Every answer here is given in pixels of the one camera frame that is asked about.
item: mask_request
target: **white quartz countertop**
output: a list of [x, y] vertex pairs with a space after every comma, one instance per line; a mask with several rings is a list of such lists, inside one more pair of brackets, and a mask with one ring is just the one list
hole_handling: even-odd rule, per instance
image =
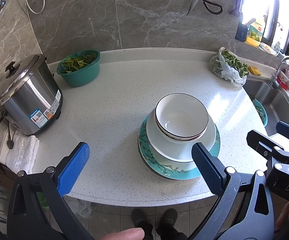
[[266, 170], [266, 160], [246, 142], [256, 129], [267, 135], [244, 91], [208, 68], [212, 52], [191, 49], [128, 49], [102, 53], [100, 73], [91, 83], [69, 87], [61, 76], [60, 118], [40, 134], [33, 172], [56, 166], [80, 141], [90, 158], [70, 196], [121, 206], [158, 206], [211, 196], [204, 179], [168, 180], [151, 172], [139, 156], [143, 119], [163, 96], [187, 93], [198, 98], [217, 125], [219, 159], [243, 173]]

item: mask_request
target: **yellow sponge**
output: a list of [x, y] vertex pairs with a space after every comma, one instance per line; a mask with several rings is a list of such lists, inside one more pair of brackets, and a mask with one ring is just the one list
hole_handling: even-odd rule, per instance
[[249, 66], [249, 67], [248, 67], [248, 70], [249, 70], [253, 75], [257, 75], [257, 76], [261, 76], [261, 75], [262, 75], [261, 72], [259, 71], [259, 69], [256, 68], [256, 67], [251, 67], [251, 66]]

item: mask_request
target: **teal floral plate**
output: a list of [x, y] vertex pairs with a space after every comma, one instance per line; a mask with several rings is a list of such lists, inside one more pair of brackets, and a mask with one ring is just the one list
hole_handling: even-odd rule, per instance
[[[171, 161], [160, 155], [150, 144], [147, 137], [147, 119], [144, 119], [138, 137], [138, 149], [144, 164], [155, 174], [175, 180], [193, 179], [201, 175], [194, 162], [179, 163]], [[209, 151], [212, 156], [217, 157], [220, 151], [220, 134], [217, 126], [214, 145]]]

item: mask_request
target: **kitchen faucet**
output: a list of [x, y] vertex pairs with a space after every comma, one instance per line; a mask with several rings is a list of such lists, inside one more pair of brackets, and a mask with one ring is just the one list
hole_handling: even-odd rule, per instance
[[277, 81], [277, 76], [281, 70], [281, 67], [282, 67], [282, 64], [289, 59], [289, 56], [285, 56], [282, 60], [281, 60], [281, 63], [279, 65], [279, 67], [277, 68], [277, 71], [272, 74], [270, 80], [268, 81], [268, 85], [272, 88], [278, 88], [279, 87], [279, 83]]

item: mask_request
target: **bowl rim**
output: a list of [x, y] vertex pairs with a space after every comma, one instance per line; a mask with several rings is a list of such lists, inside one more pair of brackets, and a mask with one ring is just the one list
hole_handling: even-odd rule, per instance
[[[198, 134], [196, 134], [196, 135], [192, 135], [192, 136], [179, 136], [179, 135], [176, 135], [176, 134], [173, 134], [173, 133], [167, 131], [167, 130], [161, 125], [161, 123], [159, 122], [159, 120], [158, 120], [158, 118], [157, 118], [157, 106], [158, 106], [158, 104], [160, 103], [160, 101], [161, 101], [163, 98], [165, 98], [165, 97], [167, 97], [167, 96], [169, 96], [169, 95], [174, 95], [174, 94], [183, 94], [183, 95], [191, 96], [191, 97], [193, 97], [194, 99], [198, 100], [198, 101], [203, 105], [203, 107], [204, 107], [204, 109], [206, 110], [206, 113], [207, 113], [207, 119], [208, 119], [208, 121], [206, 122], [206, 126], [204, 127], [204, 129], [203, 129], [200, 133], [198, 133]], [[196, 137], [196, 136], [200, 135], [201, 133], [203, 133], [203, 131], [206, 129], [206, 127], [207, 127], [207, 125], [208, 125], [209, 115], [208, 115], [208, 111], [207, 111], [206, 107], [204, 106], [204, 104], [203, 104], [199, 99], [197, 99], [196, 97], [194, 97], [194, 96], [192, 96], [192, 95], [186, 94], [186, 93], [171, 93], [171, 94], [168, 94], [168, 95], [164, 96], [163, 98], [161, 98], [161, 99], [159, 100], [159, 102], [157, 103], [157, 105], [156, 105], [156, 107], [155, 107], [155, 109], [154, 109], [154, 116], [155, 116], [155, 119], [157, 120], [157, 123], [158, 123], [159, 127], [161, 127], [161, 128], [162, 128], [164, 131], [166, 131], [167, 133], [169, 133], [169, 134], [171, 134], [171, 135], [173, 135], [173, 136], [179, 137], [179, 138], [192, 138], [192, 137]]]
[[[93, 62], [91, 62], [89, 65], [86, 65], [84, 68], [81, 68], [81, 69], [79, 69], [79, 70], [73, 71], [73, 72], [71, 72], [71, 73], [61, 73], [61, 72], [60, 72], [60, 70], [59, 70], [60, 64], [62, 65], [62, 63], [64, 62], [64, 60], [66, 59], [66, 57], [71, 57], [71, 56], [74, 55], [74, 54], [79, 54], [79, 53], [82, 53], [82, 52], [85, 52], [85, 51], [94, 51], [94, 52], [96, 52], [96, 53], [98, 54], [98, 55], [97, 55], [97, 58], [96, 58]], [[100, 54], [101, 54], [101, 52], [98, 51], [98, 50], [96, 50], [96, 49], [86, 49], [86, 50], [82, 50], [82, 51], [79, 51], [79, 52], [76, 52], [76, 53], [72, 53], [71, 55], [66, 56], [64, 59], [62, 59], [62, 60], [59, 62], [58, 66], [57, 66], [57, 74], [58, 74], [58, 75], [61, 75], [61, 76], [72, 75], [72, 74], [77, 73], [77, 72], [79, 72], [79, 71], [81, 71], [81, 70], [84, 70], [84, 69], [86, 69], [86, 68], [92, 67], [92, 66], [94, 66], [94, 65], [100, 60]]]

